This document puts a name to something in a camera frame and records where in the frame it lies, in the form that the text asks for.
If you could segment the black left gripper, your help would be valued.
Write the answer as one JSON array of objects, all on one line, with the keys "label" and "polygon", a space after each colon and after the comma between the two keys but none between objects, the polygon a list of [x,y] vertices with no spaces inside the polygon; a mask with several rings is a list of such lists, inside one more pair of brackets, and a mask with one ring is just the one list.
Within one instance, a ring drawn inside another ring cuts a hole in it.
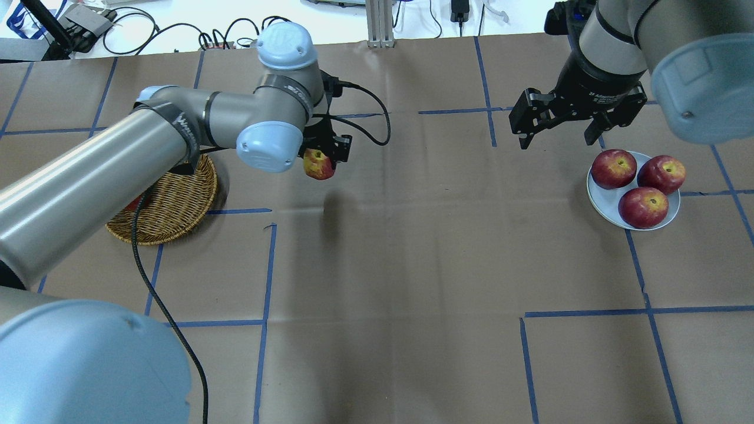
[{"label": "black left gripper", "polygon": [[309,149],[324,153],[334,165],[348,162],[353,137],[348,134],[336,134],[332,129],[334,118],[329,114],[315,114],[313,120],[315,123],[304,127],[298,157],[304,158],[305,151]]}]

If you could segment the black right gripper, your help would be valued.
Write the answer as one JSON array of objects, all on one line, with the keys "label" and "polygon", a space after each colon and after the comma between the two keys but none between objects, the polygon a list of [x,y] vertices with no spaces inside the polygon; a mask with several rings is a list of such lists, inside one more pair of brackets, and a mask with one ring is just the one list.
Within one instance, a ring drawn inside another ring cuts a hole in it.
[{"label": "black right gripper", "polygon": [[555,88],[547,93],[526,88],[509,115],[511,131],[527,150],[536,134],[566,121],[590,121],[584,132],[594,145],[604,132],[631,124],[648,97],[644,71],[614,74],[592,64],[579,50],[568,56]]}]

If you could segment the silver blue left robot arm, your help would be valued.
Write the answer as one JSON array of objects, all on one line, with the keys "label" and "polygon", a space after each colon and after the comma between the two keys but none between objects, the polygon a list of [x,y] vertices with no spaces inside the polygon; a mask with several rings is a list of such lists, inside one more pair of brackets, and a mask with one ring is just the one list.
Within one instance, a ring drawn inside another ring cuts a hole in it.
[{"label": "silver blue left robot arm", "polygon": [[252,94],[143,89],[121,121],[2,190],[2,422],[186,423],[196,354],[172,320],[27,291],[200,147],[291,169],[326,102],[318,52],[296,22],[262,30]]}]

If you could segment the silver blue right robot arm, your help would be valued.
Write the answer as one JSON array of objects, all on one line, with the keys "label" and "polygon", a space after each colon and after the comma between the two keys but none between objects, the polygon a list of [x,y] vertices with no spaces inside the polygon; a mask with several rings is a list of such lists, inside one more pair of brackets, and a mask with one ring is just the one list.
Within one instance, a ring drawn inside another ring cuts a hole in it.
[{"label": "silver blue right robot arm", "polygon": [[565,35],[571,53],[554,89],[522,92],[511,131],[525,150],[539,132],[589,121],[592,145],[632,124],[652,94],[681,140],[752,138],[752,16],[751,1],[557,2],[544,32]]}]

